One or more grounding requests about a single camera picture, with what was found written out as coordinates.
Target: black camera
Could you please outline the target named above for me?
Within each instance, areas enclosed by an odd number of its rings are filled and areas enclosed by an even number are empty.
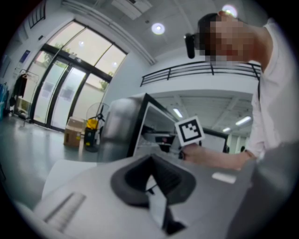
[[[185,38],[186,48],[187,48],[187,55],[190,59],[195,57],[195,48],[194,48],[194,34],[187,33]]]

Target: glass door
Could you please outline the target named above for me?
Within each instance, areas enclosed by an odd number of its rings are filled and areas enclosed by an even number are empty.
[[[81,82],[85,80],[86,75],[87,73],[84,70],[77,66],[71,66],[67,77],[63,79],[62,86],[58,89],[59,93],[51,116],[51,128],[56,130],[65,129],[75,94]]]
[[[100,103],[104,97],[105,91],[108,87],[108,83],[101,78],[90,74],[83,85],[75,107],[71,114],[76,118],[87,120],[90,117],[96,115],[98,108],[93,107],[94,112],[89,108],[96,103]]]
[[[58,58],[52,65],[42,89],[38,95],[36,108],[34,112],[34,120],[41,125],[46,124],[49,107],[53,99],[53,94],[61,78],[66,74],[69,63]]]

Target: yellow object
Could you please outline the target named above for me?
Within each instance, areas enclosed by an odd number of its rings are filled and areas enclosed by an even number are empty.
[[[98,120],[97,119],[89,119],[87,121],[86,127],[89,129],[96,129],[97,128],[97,124],[98,124]]]

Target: floor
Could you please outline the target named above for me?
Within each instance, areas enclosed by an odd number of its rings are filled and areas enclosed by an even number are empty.
[[[58,160],[96,162],[97,153],[63,145],[64,134],[36,125],[25,124],[16,117],[0,122],[0,163],[8,195],[29,208],[41,199],[47,176]]]

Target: white table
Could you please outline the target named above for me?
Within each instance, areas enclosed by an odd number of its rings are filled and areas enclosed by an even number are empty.
[[[42,199],[53,190],[64,185],[75,176],[84,172],[87,169],[94,168],[103,163],[96,162],[78,162],[70,160],[59,160],[51,169],[46,183],[43,187]]]

